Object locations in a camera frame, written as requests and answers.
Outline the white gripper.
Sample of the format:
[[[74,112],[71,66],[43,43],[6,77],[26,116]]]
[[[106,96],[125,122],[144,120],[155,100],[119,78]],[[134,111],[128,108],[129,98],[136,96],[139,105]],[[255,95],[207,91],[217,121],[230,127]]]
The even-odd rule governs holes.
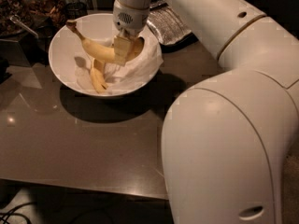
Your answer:
[[[134,48],[134,41],[127,37],[138,37],[146,26],[150,10],[130,8],[115,0],[113,22],[120,36],[114,37],[114,62],[125,65]]]

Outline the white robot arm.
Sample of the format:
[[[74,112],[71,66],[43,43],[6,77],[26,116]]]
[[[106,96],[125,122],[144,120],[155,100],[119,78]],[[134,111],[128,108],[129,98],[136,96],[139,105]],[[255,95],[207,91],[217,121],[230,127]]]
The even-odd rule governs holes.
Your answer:
[[[175,224],[282,224],[282,169],[299,128],[298,42],[245,0],[165,0],[222,73],[183,92],[162,130]],[[116,0],[135,34],[150,0]]]

